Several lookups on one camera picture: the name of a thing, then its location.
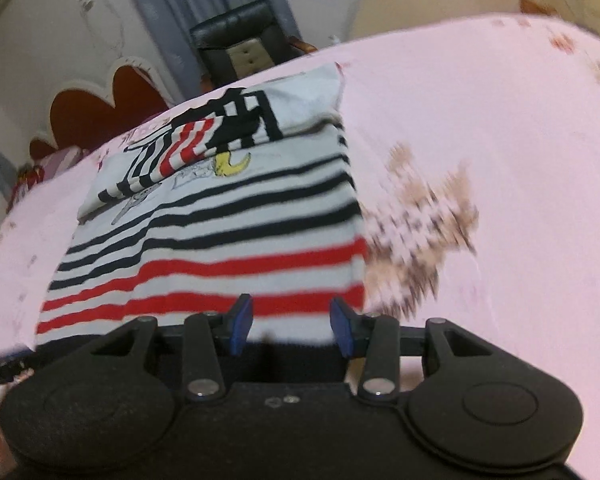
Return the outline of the striped white red black shirt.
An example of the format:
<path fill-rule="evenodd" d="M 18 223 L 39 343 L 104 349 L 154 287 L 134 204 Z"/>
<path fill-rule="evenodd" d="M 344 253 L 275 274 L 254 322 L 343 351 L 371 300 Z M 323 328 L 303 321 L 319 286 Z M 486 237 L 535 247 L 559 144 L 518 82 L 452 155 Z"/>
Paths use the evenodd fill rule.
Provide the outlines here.
<path fill-rule="evenodd" d="M 48 285 L 36 340 L 162 326 L 247 295 L 252 339 L 322 344 L 364 302 L 366 244 L 326 64 L 230 88 L 109 155 Z"/>

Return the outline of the pink floral bed sheet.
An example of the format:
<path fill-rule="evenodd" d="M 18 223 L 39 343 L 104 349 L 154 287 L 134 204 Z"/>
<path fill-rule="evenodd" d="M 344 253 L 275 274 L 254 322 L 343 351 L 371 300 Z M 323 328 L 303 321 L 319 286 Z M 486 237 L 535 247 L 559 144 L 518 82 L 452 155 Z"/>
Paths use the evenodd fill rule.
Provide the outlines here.
<path fill-rule="evenodd" d="M 447 318 L 570 385 L 570 464 L 600 479 L 600 38 L 554 18 L 489 15 L 332 47 L 252 77 L 334 63 L 358 196 L 401 188 L 474 207 L 411 320 Z"/>

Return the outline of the magenta pillow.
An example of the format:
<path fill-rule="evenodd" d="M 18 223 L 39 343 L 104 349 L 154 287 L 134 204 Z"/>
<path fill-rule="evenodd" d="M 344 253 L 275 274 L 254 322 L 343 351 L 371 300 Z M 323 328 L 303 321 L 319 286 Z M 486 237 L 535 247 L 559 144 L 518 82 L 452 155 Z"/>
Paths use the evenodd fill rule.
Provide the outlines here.
<path fill-rule="evenodd" d="M 45 181 L 52 180 L 68 169 L 76 166 L 88 154 L 84 148 L 70 146 L 40 160 L 22 166 L 17 172 L 17 180 L 12 188 L 6 211 L 9 212 L 24 199 L 32 188 Z"/>

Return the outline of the red heart-shaped headboard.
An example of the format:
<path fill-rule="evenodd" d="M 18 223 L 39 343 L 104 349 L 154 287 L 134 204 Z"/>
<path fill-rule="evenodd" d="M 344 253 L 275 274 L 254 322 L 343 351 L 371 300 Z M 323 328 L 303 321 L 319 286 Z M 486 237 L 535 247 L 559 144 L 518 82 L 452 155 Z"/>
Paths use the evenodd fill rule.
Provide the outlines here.
<path fill-rule="evenodd" d="M 50 138 L 35 136 L 30 157 L 40 160 L 65 148 L 94 151 L 168 108 L 150 70 L 124 62 L 114 68 L 106 88 L 79 81 L 56 94 L 48 110 Z"/>

